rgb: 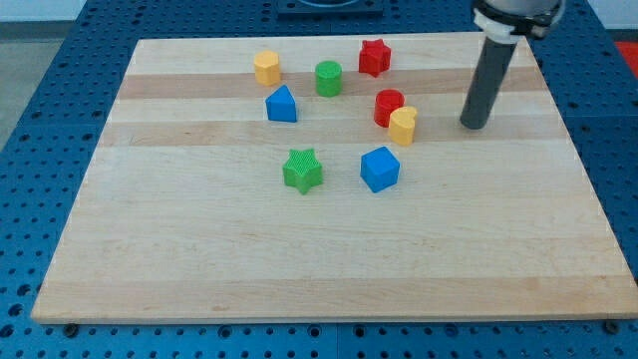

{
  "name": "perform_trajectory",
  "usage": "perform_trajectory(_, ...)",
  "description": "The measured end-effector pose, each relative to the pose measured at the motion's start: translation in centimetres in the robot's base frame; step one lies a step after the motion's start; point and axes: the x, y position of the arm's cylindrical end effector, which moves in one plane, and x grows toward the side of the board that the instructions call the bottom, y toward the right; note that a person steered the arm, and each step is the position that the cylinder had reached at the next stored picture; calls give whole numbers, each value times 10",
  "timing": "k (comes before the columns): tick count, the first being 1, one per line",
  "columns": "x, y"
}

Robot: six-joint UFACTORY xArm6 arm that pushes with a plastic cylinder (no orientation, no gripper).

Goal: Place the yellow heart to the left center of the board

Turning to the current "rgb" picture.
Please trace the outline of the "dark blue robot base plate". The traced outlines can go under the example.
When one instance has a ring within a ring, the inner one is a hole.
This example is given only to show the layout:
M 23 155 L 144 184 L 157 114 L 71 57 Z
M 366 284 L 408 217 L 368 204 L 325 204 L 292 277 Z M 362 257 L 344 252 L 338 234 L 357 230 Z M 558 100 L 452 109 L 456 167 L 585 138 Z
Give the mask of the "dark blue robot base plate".
M 382 15 L 383 0 L 274 0 L 279 18 Z

